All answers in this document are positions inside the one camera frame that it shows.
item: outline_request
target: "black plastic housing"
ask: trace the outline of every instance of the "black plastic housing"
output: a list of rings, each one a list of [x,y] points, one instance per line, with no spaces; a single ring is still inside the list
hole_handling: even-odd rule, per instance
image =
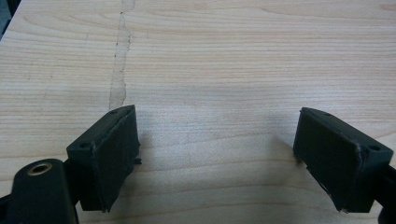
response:
[[[5,223],[78,223],[62,161],[36,161],[17,172]]]
[[[83,210],[110,210],[139,146],[134,105],[128,105],[105,114],[67,147],[65,164]]]
[[[303,107],[294,154],[326,190],[337,210],[367,213],[375,182],[389,166],[393,151],[337,117]]]

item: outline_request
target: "wood grain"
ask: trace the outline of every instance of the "wood grain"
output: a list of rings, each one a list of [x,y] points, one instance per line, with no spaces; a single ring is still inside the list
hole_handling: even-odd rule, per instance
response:
[[[338,213],[291,148],[302,106],[396,148],[395,8],[23,1],[0,42],[0,194],[134,104],[144,164],[81,223],[376,223],[376,203]]]

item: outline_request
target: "screw hole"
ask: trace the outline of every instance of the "screw hole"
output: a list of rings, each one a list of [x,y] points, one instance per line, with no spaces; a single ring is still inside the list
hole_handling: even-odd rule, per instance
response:
[[[28,175],[42,175],[46,173],[48,170],[52,168],[52,165],[50,163],[40,163],[34,167],[32,167],[27,174]]]
[[[381,149],[378,146],[369,146],[370,149],[375,150],[375,151],[379,151],[379,149]]]
[[[91,145],[90,143],[81,143],[79,144],[79,147],[88,147],[90,145]]]

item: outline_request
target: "wooden surface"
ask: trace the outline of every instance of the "wooden surface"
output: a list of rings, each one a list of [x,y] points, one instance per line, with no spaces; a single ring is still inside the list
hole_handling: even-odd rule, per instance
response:
[[[22,1],[0,43],[0,195],[134,104],[144,164],[81,223],[376,223],[378,204],[338,213],[291,148],[309,106],[396,149],[395,72],[390,0]]]

